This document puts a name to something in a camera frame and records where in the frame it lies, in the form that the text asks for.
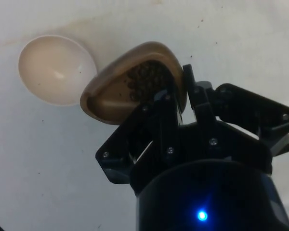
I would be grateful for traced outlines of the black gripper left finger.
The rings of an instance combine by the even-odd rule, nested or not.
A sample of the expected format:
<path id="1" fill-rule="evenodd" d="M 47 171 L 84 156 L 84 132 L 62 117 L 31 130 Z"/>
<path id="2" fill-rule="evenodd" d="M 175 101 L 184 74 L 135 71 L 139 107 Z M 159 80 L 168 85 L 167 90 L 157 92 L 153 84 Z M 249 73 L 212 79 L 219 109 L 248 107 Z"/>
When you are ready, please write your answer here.
<path id="1" fill-rule="evenodd" d="M 182 107 L 174 77 L 150 102 L 142 102 L 96 153 L 96 160 L 113 184 L 147 185 L 180 159 L 179 126 Z"/>

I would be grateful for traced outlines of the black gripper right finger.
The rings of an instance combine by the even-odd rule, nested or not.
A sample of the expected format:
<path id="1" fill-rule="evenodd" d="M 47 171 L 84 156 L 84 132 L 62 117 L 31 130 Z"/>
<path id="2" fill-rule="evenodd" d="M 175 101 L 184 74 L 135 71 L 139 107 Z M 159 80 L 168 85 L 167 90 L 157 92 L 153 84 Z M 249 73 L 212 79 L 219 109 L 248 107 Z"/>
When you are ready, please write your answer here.
<path id="1" fill-rule="evenodd" d="M 273 158 L 289 152 L 289 107 L 229 83 L 196 82 L 189 64 L 183 74 L 200 155 L 270 174 Z"/>

